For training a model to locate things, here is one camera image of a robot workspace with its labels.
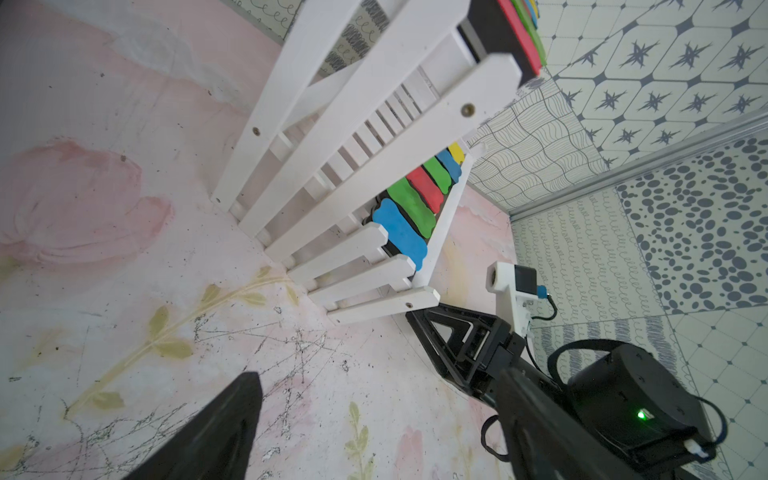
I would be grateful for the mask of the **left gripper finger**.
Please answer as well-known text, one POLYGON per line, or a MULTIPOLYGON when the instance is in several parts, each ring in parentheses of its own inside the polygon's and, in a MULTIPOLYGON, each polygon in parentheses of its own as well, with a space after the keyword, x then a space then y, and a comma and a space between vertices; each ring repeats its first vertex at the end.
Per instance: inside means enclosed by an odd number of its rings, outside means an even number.
POLYGON ((237 376, 129 479, 243 479, 263 401, 256 372, 237 376))

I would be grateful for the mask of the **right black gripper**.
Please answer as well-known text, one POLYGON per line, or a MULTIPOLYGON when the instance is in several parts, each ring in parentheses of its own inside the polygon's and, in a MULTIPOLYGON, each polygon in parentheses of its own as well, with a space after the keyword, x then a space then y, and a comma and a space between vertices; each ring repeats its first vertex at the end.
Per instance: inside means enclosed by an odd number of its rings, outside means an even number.
POLYGON ((501 373, 526 348, 526 339, 492 314, 440 303, 405 316, 437 373, 481 402, 495 401, 501 373))

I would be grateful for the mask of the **white wooden slatted shelf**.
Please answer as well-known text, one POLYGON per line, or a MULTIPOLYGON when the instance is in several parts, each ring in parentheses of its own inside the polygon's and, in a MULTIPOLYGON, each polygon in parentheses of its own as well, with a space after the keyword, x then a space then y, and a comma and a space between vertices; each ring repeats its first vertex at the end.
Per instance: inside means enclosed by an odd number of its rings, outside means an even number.
POLYGON ((387 1, 373 48, 317 80, 357 7, 302 5, 211 196, 336 324, 437 305, 430 278, 468 168, 424 257, 387 255, 394 232, 365 209, 511 102, 521 77, 509 53, 473 59, 458 32, 469 2, 387 1))

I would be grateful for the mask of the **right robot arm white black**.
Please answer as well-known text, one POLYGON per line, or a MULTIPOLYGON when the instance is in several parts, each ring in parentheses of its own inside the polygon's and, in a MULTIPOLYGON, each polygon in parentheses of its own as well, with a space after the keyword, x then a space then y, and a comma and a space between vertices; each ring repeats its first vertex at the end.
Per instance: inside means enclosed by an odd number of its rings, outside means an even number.
POLYGON ((711 402, 689 393, 648 351, 619 340, 563 345, 545 369, 499 317, 441 304, 407 320, 438 374, 493 409, 518 479, 684 479, 712 461, 711 402))

